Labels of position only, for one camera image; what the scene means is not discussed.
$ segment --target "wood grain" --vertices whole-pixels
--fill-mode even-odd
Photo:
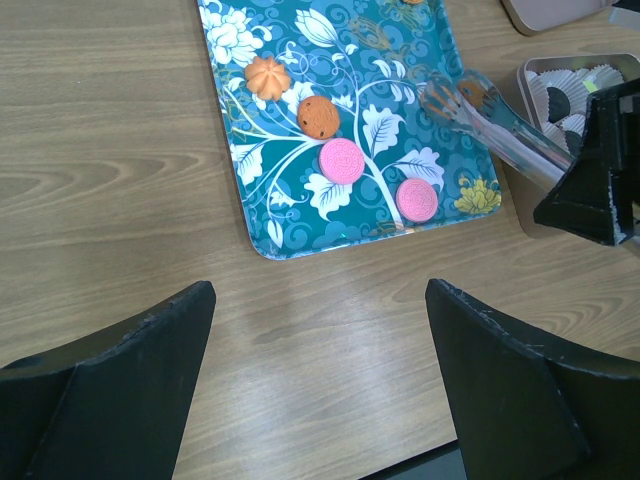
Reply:
[[[455,437],[424,305],[442,277],[570,340],[640,360],[640,262],[494,216],[287,262],[252,249],[193,0],[5,0],[0,364],[197,279],[218,292],[175,478],[358,478]],[[448,0],[467,66],[629,51],[605,15],[536,38]]]

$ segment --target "tray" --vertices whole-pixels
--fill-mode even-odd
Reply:
[[[424,113],[427,72],[463,72],[441,0],[198,0],[249,236],[283,260],[428,230],[494,212],[500,188],[488,151]],[[244,80],[253,58],[274,56],[292,78],[278,102]],[[324,142],[298,128],[298,103],[330,98],[338,137],[365,154],[353,185],[321,175]],[[434,186],[439,205],[424,224],[394,202],[407,177]]]

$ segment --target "brown cookie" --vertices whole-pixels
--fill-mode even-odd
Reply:
[[[298,125],[317,140],[326,140],[340,128],[340,114],[331,100],[320,95],[307,97],[298,106]]]

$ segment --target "yellow flower print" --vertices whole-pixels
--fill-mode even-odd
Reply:
[[[497,208],[502,201],[502,195],[496,189],[498,182],[494,180],[489,183],[487,180],[477,178],[471,186],[471,181],[466,177],[460,177],[460,193],[462,197],[453,204],[461,212],[477,215],[480,213],[490,213]]]

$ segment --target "wooden table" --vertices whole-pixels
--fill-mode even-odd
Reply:
[[[469,67],[640,53],[606,15],[536,38],[448,0]],[[0,7],[0,364],[197,279],[218,306],[175,478],[358,478],[455,438],[424,304],[442,277],[640,360],[640,262],[489,218],[273,262],[245,231],[193,0]]]

